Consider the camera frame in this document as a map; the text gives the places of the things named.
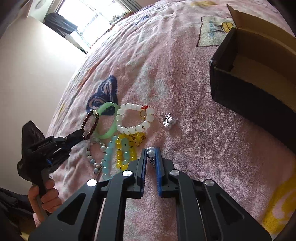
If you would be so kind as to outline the person's left hand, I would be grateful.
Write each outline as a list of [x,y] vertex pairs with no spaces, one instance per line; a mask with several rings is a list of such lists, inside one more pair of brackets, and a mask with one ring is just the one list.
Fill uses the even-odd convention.
[[29,202],[34,211],[35,218],[37,218],[39,222],[43,222],[45,220],[45,216],[42,213],[43,210],[48,211],[48,213],[53,213],[62,205],[62,199],[59,197],[59,191],[54,188],[55,181],[53,179],[47,180],[45,187],[48,191],[42,197],[39,195],[38,186],[32,186],[28,192]]

